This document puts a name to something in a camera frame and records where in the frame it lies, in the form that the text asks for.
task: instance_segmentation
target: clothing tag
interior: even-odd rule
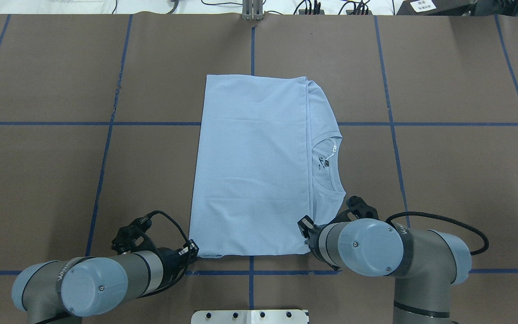
[[[324,157],[323,156],[319,156],[319,170],[321,170],[321,167],[323,167],[323,169],[325,167],[328,167],[329,166],[329,160],[323,160]]]
[[[429,10],[437,9],[431,0],[419,0],[411,2],[411,7],[413,7],[415,12],[427,12]]]

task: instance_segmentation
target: white sticker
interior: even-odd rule
[[[415,9],[415,12],[426,12],[429,10],[437,9],[431,0],[419,0],[411,2],[411,7]]]

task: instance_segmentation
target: brown table surface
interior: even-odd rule
[[[110,256],[154,209],[189,227],[207,74],[315,80],[344,136],[349,197],[425,211],[491,247],[452,290],[453,320],[518,323],[518,18],[238,14],[0,16],[0,323],[23,323],[25,267]],[[411,226],[477,236],[411,218]],[[156,221],[150,235],[178,248]],[[393,279],[312,256],[201,260],[166,293],[85,323],[183,323],[193,311],[302,308],[311,323],[388,323]]]

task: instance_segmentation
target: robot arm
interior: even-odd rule
[[[145,232],[156,214],[177,226],[185,239],[183,248],[155,247]],[[139,238],[143,241],[137,245]],[[169,289],[195,262],[199,251],[195,242],[187,240],[181,227],[162,211],[153,211],[121,227],[112,249],[117,256],[78,257],[28,267],[13,283],[15,306],[27,311],[27,322],[31,324],[80,323],[82,317],[103,314],[121,303]]]
[[[315,225],[309,216],[298,222],[314,256],[335,270],[395,277],[394,324],[450,324],[451,285],[465,281],[471,270],[467,245],[451,234],[392,223],[394,217],[380,221],[360,197],[347,206],[327,225]],[[480,253],[488,241],[477,232],[485,241]]]

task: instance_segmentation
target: metal bracket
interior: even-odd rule
[[[263,0],[243,0],[243,20],[263,19]]]
[[[196,311],[191,324],[308,324],[308,310]]]

